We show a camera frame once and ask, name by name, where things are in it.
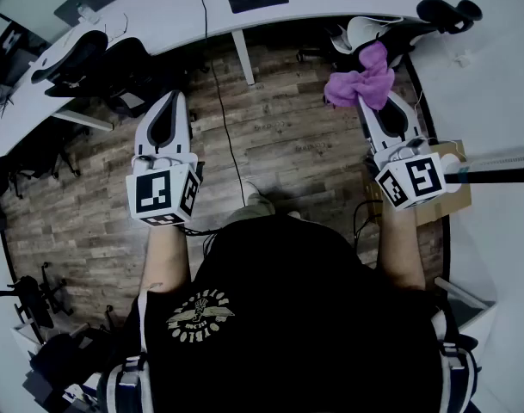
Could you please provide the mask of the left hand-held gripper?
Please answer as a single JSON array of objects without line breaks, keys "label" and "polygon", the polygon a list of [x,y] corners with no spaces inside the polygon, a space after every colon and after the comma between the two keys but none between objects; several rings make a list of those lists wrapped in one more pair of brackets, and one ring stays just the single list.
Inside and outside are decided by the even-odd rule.
[{"label": "left hand-held gripper", "polygon": [[[135,133],[133,172],[126,177],[131,217],[150,227],[187,224],[201,180],[198,157],[190,152],[185,95],[170,91],[145,113]],[[158,151],[166,155],[150,155]]]}]

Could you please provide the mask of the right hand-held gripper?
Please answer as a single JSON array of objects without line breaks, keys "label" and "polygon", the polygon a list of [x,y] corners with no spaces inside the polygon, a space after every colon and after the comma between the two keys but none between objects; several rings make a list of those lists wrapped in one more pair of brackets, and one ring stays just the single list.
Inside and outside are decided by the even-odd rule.
[{"label": "right hand-held gripper", "polygon": [[379,111],[358,98],[361,125],[378,169],[375,181],[383,197],[404,210],[446,193],[440,154],[431,147],[437,139],[417,138],[421,128],[415,112],[401,96],[390,92],[387,101],[387,133]]}]

